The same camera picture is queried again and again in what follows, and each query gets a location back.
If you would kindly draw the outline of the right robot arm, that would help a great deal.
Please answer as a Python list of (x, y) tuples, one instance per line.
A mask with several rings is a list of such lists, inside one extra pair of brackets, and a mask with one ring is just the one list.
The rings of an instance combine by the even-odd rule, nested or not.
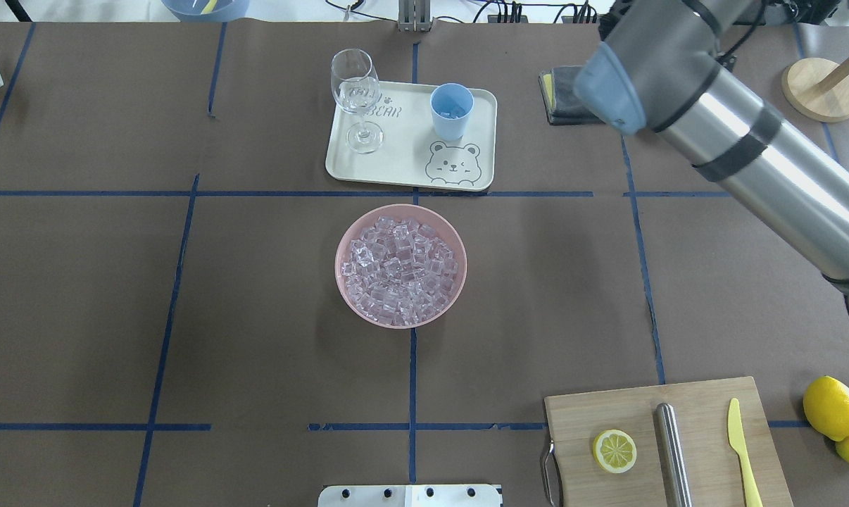
[(648, 128), (820, 270), (849, 308), (849, 171), (717, 62), (746, 1), (637, 1), (574, 82), (621, 134)]

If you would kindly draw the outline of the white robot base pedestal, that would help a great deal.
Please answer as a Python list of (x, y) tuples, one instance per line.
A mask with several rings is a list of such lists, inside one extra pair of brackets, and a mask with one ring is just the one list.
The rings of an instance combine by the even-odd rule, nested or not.
[(502, 506), (501, 487), (492, 484), (332, 485), (318, 506)]

